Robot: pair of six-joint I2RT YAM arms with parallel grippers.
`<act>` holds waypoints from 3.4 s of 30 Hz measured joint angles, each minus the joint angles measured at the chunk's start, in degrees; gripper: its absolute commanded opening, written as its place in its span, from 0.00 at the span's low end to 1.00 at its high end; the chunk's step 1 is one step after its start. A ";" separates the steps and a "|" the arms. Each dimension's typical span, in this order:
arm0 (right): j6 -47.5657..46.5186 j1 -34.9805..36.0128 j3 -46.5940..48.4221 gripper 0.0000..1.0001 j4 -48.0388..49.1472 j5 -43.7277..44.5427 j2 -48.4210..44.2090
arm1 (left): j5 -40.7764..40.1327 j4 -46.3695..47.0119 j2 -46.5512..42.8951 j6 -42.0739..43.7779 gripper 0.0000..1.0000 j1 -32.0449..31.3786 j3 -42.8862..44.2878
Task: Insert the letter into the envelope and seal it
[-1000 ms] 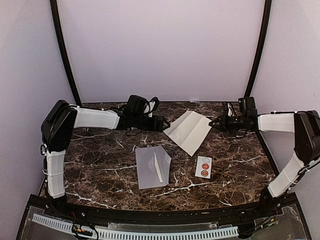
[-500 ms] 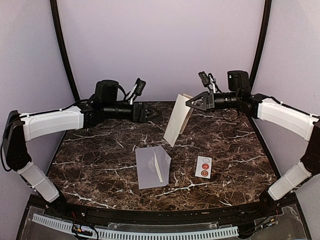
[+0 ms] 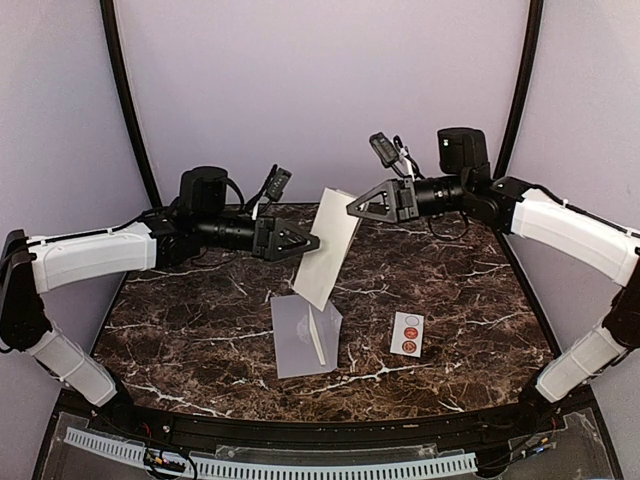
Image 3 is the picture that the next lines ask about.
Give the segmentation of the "beige lined letter paper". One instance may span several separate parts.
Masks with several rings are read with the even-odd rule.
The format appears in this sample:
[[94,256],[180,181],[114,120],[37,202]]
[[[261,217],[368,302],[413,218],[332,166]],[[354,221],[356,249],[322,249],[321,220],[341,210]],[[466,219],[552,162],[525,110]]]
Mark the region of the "beige lined letter paper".
[[293,285],[295,293],[323,311],[360,224],[347,213],[354,195],[326,187],[314,218],[311,234],[319,248],[303,255]]

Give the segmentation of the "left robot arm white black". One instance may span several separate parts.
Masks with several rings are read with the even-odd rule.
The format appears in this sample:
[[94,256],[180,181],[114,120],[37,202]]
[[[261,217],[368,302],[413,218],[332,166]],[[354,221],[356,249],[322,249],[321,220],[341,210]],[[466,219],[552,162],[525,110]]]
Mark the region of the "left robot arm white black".
[[282,218],[263,216],[258,203],[281,198],[291,174],[272,167],[265,183],[236,208],[226,204],[237,184],[220,167],[184,172],[168,206],[141,213],[116,227],[54,237],[10,232],[1,255],[1,351],[26,353],[102,408],[120,436],[141,427],[140,412],[106,367],[64,335],[45,314],[42,294],[68,284],[131,271],[178,266],[208,248],[248,252],[267,262],[318,249],[319,239]]

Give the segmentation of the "white sheet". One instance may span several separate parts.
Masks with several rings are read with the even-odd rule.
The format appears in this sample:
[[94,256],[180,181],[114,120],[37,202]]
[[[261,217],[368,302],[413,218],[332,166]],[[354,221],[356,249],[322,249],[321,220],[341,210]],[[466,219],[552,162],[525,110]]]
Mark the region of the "white sheet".
[[308,306],[308,326],[309,326],[309,333],[314,345],[314,349],[316,351],[318,361],[321,366],[326,366],[327,365],[326,357],[324,354],[323,345],[322,345],[317,324],[315,321],[314,311],[311,305]]

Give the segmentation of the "grey envelope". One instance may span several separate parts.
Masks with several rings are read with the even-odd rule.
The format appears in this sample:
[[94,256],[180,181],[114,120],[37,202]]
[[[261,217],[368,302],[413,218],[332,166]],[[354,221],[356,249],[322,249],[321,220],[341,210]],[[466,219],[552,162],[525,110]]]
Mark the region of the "grey envelope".
[[309,305],[299,295],[272,297],[270,300],[279,379],[329,373],[338,367],[343,316],[331,302],[323,311],[311,305],[327,362],[326,366],[321,366],[309,333]]

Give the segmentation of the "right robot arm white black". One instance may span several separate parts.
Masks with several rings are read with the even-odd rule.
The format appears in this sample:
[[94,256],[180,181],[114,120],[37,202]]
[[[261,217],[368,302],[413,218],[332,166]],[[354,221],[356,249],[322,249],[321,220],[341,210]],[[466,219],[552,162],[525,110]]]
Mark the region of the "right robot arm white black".
[[484,133],[454,127],[437,133],[442,176],[398,175],[352,201],[349,215],[399,224],[458,212],[506,235],[552,247],[620,286],[610,311],[584,337],[551,361],[510,413],[521,434],[534,432],[549,405],[639,347],[639,233],[604,220],[514,177],[494,178]]

